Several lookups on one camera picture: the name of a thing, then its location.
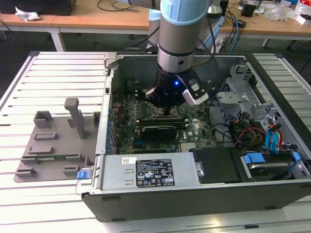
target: motherboard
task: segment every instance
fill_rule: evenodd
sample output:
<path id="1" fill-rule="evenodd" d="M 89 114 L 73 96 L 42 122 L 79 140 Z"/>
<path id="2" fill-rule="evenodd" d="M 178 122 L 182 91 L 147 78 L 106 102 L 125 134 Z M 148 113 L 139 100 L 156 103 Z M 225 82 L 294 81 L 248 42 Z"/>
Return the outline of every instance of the motherboard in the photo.
<path id="1" fill-rule="evenodd" d="M 188 152 L 195 147 L 215 147 L 217 139 L 206 107 L 186 103 L 166 116 L 161 108 L 136 94 L 112 98 L 116 154 Z"/>

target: blue cable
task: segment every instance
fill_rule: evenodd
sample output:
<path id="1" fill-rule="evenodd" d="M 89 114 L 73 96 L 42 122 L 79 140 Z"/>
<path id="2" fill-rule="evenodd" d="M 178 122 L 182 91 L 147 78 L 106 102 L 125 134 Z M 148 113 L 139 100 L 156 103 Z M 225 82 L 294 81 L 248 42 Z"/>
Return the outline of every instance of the blue cable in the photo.
<path id="1" fill-rule="evenodd" d="M 239 24 L 238 24 L 236 18 L 233 18 L 233 19 L 235 20 L 235 24 L 237 27 L 237 33 L 235 34 L 234 42 L 233 42 L 233 45 L 232 45 L 229 53 L 231 53 L 234 50 L 235 46 L 237 45 L 237 39 L 238 39 L 238 34 L 239 34 Z"/>

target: gray floor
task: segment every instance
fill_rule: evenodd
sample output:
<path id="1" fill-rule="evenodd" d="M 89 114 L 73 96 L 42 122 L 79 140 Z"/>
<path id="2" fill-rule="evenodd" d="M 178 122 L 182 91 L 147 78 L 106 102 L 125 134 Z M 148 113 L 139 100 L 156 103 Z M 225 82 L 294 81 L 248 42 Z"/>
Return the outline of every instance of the gray floor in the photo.
<path id="1" fill-rule="evenodd" d="M 17 36 L 23 43 L 14 36 L 14 33 L 7 33 L 8 40 L 0 41 L 0 97 L 13 80 L 29 51 L 55 51 L 53 42 L 48 40 L 47 33 L 18 32 Z M 124 48 L 143 40 L 145 36 L 136 35 L 134 40 L 130 40 L 128 35 L 64 33 L 63 38 L 67 51 L 123 51 Z M 263 49 L 261 47 L 263 40 L 242 38 L 234 52 L 281 53 L 300 71 L 310 57 L 308 53 L 311 50 L 311 44 L 293 45 L 292 50 L 287 51 L 286 47 L 290 42 L 289 40 L 272 40 L 269 47 Z M 308 82 L 311 81 L 311 64 L 305 68 L 302 75 Z"/>

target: desk leg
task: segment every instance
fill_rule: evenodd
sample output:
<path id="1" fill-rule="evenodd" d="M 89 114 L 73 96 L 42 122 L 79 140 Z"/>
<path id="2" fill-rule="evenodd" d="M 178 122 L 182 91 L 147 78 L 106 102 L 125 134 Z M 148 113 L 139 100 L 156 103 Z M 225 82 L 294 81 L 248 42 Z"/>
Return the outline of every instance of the desk leg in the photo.
<path id="1" fill-rule="evenodd" d="M 268 47 L 269 43 L 270 43 L 271 39 L 265 39 L 263 44 L 262 44 L 262 47 L 265 49 Z"/>
<path id="2" fill-rule="evenodd" d="M 59 32 L 58 28 L 51 28 L 50 31 L 51 35 L 52 35 L 52 39 L 56 48 L 57 52 L 65 52 L 66 48 L 65 48 L 65 44 L 63 41 L 63 37 L 61 35 L 61 33 Z"/>
<path id="3" fill-rule="evenodd" d="M 4 31 L 0 31 L 0 40 L 5 41 L 7 39 L 8 39 L 8 37 L 6 36 L 5 32 Z"/>

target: white label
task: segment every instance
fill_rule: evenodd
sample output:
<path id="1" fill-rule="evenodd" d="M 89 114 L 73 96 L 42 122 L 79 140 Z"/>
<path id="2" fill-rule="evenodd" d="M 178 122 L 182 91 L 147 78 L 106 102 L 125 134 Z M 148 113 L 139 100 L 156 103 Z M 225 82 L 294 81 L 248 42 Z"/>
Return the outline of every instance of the white label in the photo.
<path id="1" fill-rule="evenodd" d="M 135 164 L 137 157 L 122 157 L 122 164 Z"/>

